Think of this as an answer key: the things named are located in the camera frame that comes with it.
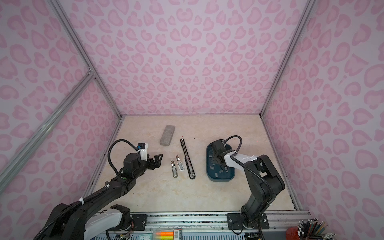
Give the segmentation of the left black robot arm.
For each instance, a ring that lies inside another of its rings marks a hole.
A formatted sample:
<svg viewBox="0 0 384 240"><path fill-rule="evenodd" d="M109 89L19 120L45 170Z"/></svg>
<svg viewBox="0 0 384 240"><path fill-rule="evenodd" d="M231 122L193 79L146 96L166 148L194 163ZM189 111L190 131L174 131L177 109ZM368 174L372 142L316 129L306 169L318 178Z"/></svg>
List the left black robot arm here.
<svg viewBox="0 0 384 240"><path fill-rule="evenodd" d="M130 153L123 167L103 188L69 205L59 204L51 212L45 226L34 237L35 240L83 240L86 223L98 211L114 200L129 193L137 178L147 170L161 167L163 155L141 160L138 153Z"/></svg>

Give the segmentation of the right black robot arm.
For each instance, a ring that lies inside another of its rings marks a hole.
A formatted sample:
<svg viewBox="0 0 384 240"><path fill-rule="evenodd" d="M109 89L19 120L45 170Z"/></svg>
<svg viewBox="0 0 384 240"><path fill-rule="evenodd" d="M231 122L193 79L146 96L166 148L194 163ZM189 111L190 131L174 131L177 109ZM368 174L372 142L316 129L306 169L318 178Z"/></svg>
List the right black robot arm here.
<svg viewBox="0 0 384 240"><path fill-rule="evenodd" d="M285 183L268 156L240 154L228 141L216 140L207 146L207 176L213 182L228 182L234 178L236 169L242 170L251 191L240 213L227 215L229 229L268 229L265 212L285 189Z"/></svg>

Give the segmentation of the black stapler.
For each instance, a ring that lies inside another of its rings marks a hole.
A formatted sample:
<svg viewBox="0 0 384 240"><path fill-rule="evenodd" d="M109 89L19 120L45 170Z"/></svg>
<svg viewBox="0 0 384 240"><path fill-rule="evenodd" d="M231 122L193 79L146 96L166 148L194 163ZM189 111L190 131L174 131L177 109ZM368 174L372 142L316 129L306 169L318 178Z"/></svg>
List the black stapler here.
<svg viewBox="0 0 384 240"><path fill-rule="evenodd" d="M191 162L188 150L187 150L185 140L180 139L180 142L181 142L181 147L182 147L184 155L185 155L185 162L186 162L189 178L191 180L194 180L196 178L196 174L195 174L195 171L194 171L194 168L193 168L193 165L192 165L192 162Z"/></svg>

